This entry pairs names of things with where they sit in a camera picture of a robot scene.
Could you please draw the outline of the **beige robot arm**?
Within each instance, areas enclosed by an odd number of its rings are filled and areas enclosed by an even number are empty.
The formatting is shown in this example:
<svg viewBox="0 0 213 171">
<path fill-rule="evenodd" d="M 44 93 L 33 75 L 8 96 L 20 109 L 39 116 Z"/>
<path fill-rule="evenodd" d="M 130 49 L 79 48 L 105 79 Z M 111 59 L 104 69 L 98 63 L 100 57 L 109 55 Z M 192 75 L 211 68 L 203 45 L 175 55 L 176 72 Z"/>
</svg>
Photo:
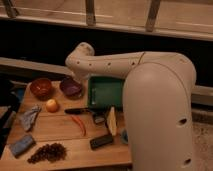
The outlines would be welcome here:
<svg viewBox="0 0 213 171">
<path fill-rule="evenodd" d="M 133 171 L 197 171 L 191 113 L 196 70 L 186 56 L 97 56 L 82 42 L 65 63 L 77 79 L 97 74 L 125 80 L 122 104 Z"/>
</svg>

